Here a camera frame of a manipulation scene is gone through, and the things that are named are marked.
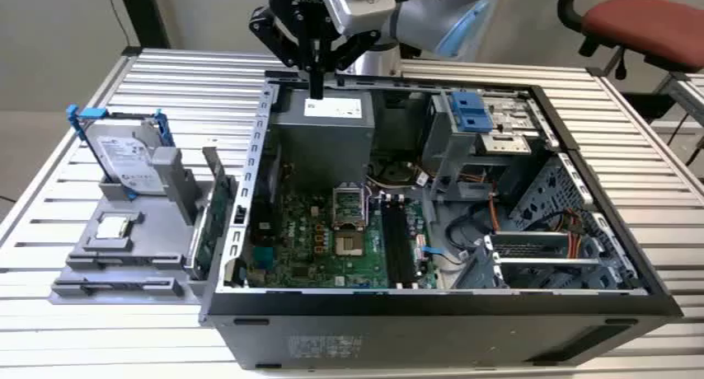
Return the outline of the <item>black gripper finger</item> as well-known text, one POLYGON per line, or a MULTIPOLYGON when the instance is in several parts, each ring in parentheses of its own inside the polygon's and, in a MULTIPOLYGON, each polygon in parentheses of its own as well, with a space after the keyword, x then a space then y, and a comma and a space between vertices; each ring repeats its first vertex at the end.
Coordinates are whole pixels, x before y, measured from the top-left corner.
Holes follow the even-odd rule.
POLYGON ((344 70, 369 49, 380 38, 379 30, 369 30, 352 35, 343 44, 332 49, 333 38, 331 35, 320 39, 316 54, 316 98, 323 98, 323 82, 327 73, 344 70))
POLYGON ((248 28, 283 64, 289 68, 296 67, 307 76, 308 97, 315 99, 315 48, 303 14, 293 9, 293 12, 280 19, 268 7, 257 7, 252 11, 248 28))

